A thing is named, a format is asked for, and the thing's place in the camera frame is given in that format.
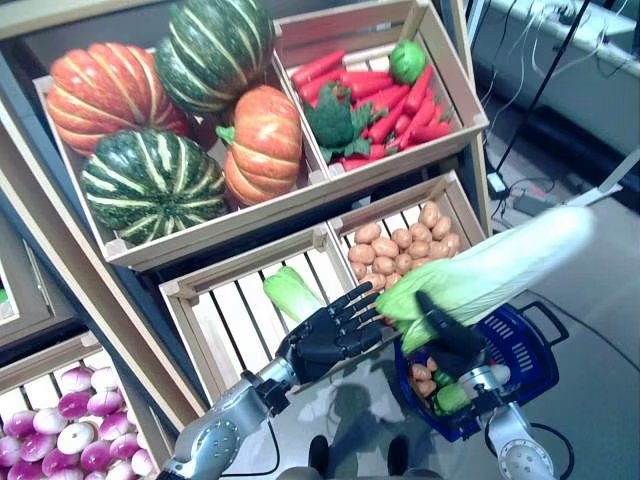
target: bok choy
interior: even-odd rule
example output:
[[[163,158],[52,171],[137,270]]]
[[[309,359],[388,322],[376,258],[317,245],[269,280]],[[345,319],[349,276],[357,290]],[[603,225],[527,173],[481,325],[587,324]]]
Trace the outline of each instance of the bok choy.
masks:
[[[586,207],[557,207],[450,258],[412,270],[376,301],[403,333],[403,352],[434,338],[415,292],[463,325],[472,325],[575,256],[590,240],[595,220]]]
[[[303,322],[324,307],[298,272],[291,267],[284,266],[274,275],[265,278],[263,289],[274,305],[296,323]]]

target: black shoe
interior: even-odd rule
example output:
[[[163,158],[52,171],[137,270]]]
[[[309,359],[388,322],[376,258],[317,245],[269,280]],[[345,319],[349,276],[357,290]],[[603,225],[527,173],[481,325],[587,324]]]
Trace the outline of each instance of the black shoe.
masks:
[[[324,435],[317,435],[309,445],[309,466],[325,478],[329,470],[329,442]]]
[[[409,442],[404,435],[398,435],[389,444],[387,468],[390,476],[401,476],[409,467]]]

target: basket handle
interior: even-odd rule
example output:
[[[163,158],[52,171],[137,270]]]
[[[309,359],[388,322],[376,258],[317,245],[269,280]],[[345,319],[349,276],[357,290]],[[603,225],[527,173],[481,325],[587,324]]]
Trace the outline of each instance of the basket handle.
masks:
[[[569,338],[569,331],[567,330],[567,327],[564,326],[564,324],[560,321],[560,319],[557,317],[557,315],[555,313],[553,313],[549,309],[549,307],[547,307],[544,303],[542,303],[542,302],[540,302],[538,300],[535,300],[535,301],[531,302],[529,305],[526,305],[526,306],[522,307],[520,310],[518,310],[518,312],[521,315],[524,315],[525,312],[527,312],[528,310],[531,310],[533,308],[537,308],[538,310],[540,310],[544,314],[544,316],[547,317],[547,320],[549,320],[551,323],[553,323],[553,326],[556,327],[558,332],[560,332],[560,336],[558,336],[558,338],[556,338],[556,339],[554,339],[552,341],[548,341],[547,340],[547,343],[549,343],[550,347],[553,347],[554,345],[557,345],[560,342],[564,342],[566,339]]]

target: green striped pumpkin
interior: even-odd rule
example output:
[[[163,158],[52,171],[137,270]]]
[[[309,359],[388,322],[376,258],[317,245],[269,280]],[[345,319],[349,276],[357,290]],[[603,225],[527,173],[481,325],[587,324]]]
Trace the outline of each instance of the green striped pumpkin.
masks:
[[[104,136],[80,181],[94,218],[134,245],[227,213],[220,166],[171,132]]]
[[[187,0],[172,9],[169,30],[154,55],[156,71],[184,110],[224,110],[271,61],[275,31],[261,0]]]

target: pumpkin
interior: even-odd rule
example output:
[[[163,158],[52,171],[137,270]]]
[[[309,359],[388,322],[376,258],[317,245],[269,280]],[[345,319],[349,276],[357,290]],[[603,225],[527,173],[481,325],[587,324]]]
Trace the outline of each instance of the pumpkin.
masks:
[[[171,99],[191,112],[224,110],[271,61],[275,30],[261,0],[187,0],[172,9],[169,30],[156,69]]]
[[[83,156],[119,130],[154,128],[184,135],[188,123],[162,89],[153,56],[138,47],[94,44],[71,50],[51,67],[47,110],[56,129]]]
[[[105,135],[80,181],[93,216],[134,245],[227,213],[220,166],[170,132]]]
[[[234,127],[216,131],[230,143],[227,187],[241,203],[254,205],[291,190],[300,169],[302,130],[286,95],[266,85],[248,91],[234,110]]]

